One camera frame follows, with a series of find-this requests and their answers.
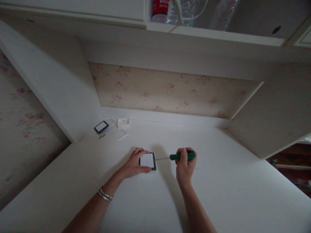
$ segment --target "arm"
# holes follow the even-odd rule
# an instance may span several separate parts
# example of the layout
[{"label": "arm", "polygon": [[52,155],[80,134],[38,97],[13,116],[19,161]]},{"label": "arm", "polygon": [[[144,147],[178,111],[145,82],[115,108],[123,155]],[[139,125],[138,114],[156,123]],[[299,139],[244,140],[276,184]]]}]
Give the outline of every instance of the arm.
[{"label": "arm", "polygon": [[186,149],[193,150],[192,148],[178,149],[177,153],[181,152],[181,158],[180,161],[176,160],[175,162],[177,164],[176,178],[184,198],[191,229],[193,232],[217,233],[191,184],[191,176],[197,162],[197,153],[195,152],[196,157],[194,159],[188,161]]},{"label": "arm", "polygon": [[[114,193],[124,179],[142,172],[150,172],[151,168],[142,167],[138,164],[139,158],[143,154],[148,153],[148,151],[142,148],[136,148],[129,160],[112,175],[104,186],[102,186],[104,193],[109,196],[114,196]],[[106,201],[96,193],[63,232],[97,232],[108,209],[109,203],[109,201]]]}]

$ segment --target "silver bracelet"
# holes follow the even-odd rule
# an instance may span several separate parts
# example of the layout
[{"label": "silver bracelet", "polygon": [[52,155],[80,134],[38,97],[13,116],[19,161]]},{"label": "silver bracelet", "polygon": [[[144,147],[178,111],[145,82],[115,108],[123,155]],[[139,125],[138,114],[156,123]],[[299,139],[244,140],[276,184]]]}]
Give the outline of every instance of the silver bracelet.
[{"label": "silver bracelet", "polygon": [[104,191],[101,189],[101,187],[100,187],[100,189],[98,190],[98,193],[100,194],[100,196],[102,197],[102,198],[104,198],[105,200],[107,200],[107,201],[112,201],[112,199],[113,199],[113,196],[111,197],[111,196],[109,196],[108,194],[106,194],[106,193],[104,193]]},{"label": "silver bracelet", "polygon": [[103,194],[101,194],[100,191],[98,191],[98,194],[99,194],[103,199],[105,199],[106,201],[108,201],[108,202],[111,201],[110,199],[108,199],[107,197],[105,197]]}]

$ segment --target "desk surface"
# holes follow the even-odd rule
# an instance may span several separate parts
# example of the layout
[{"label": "desk surface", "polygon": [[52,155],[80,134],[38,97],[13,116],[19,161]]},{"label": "desk surface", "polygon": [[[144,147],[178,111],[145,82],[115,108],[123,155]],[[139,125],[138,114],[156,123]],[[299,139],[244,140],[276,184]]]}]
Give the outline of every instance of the desk surface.
[{"label": "desk surface", "polygon": [[[0,231],[61,232],[136,147],[156,158],[180,147],[198,152],[193,186],[218,232],[310,230],[311,200],[227,130],[132,120],[126,131],[129,135],[117,142],[109,131],[99,139],[91,129],[70,145],[0,212]],[[104,232],[187,228],[176,165],[170,160],[156,165],[155,174],[121,184],[101,226]]]}]

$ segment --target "pink floral pattern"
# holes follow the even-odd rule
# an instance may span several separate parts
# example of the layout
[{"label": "pink floral pattern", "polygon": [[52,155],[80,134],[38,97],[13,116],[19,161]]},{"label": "pink floral pattern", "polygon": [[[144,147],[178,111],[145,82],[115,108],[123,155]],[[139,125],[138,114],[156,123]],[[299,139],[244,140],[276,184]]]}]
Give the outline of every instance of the pink floral pattern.
[{"label": "pink floral pattern", "polygon": [[231,118],[259,82],[89,63],[102,106]]},{"label": "pink floral pattern", "polygon": [[17,187],[70,142],[2,52],[0,80],[1,164],[7,168],[0,175],[1,208],[4,200],[17,195]]}]

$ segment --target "screwdriver shaft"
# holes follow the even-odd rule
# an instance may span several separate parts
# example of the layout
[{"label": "screwdriver shaft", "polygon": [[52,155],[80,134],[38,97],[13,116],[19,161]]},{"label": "screwdriver shaft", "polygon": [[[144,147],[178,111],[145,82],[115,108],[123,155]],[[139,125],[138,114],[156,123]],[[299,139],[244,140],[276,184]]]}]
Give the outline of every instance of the screwdriver shaft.
[{"label": "screwdriver shaft", "polygon": [[162,160],[162,159],[169,159],[169,157],[166,157],[166,158],[160,158],[160,159],[156,159],[156,160]]}]

